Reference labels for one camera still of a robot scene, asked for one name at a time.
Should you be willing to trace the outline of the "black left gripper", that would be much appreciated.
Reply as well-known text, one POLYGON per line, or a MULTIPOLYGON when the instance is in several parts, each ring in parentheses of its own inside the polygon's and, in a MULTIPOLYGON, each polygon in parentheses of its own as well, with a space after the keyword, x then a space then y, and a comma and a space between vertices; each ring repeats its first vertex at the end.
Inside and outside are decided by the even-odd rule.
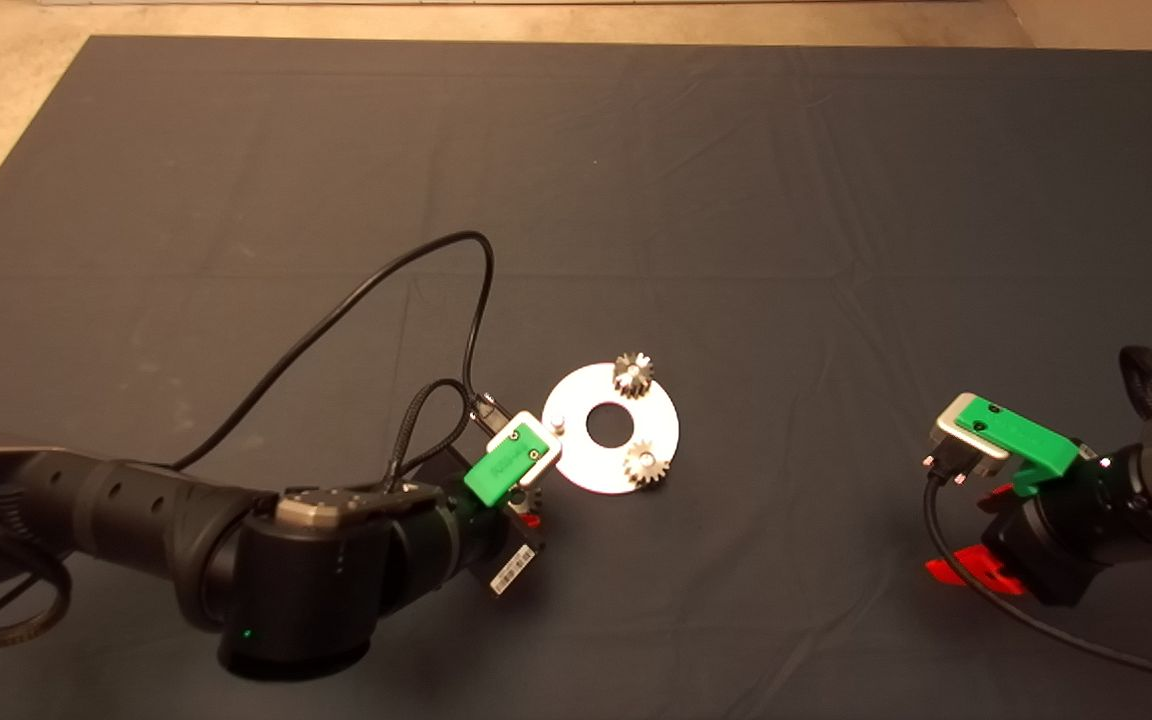
POLYGON ((470 575, 495 597, 522 577, 545 548, 539 493, 507 488, 498 503, 485 505, 462 480, 445 487, 453 552, 445 579, 470 575))

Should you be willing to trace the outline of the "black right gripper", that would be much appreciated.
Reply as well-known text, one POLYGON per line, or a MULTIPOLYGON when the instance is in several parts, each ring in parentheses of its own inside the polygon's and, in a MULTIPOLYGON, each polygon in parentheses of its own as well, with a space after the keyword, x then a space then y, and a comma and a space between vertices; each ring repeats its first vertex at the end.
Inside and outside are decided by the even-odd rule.
MULTIPOLYGON (((991 516, 980 536, 986 548, 958 550, 954 558, 991 592, 1021 596, 1023 584, 1043 605, 1075 606, 1117 564, 1114 506, 1101 482, 1058 480, 1033 497, 998 486, 975 505, 991 516)), ((925 570, 942 584, 967 585, 945 559, 929 560, 925 570)))

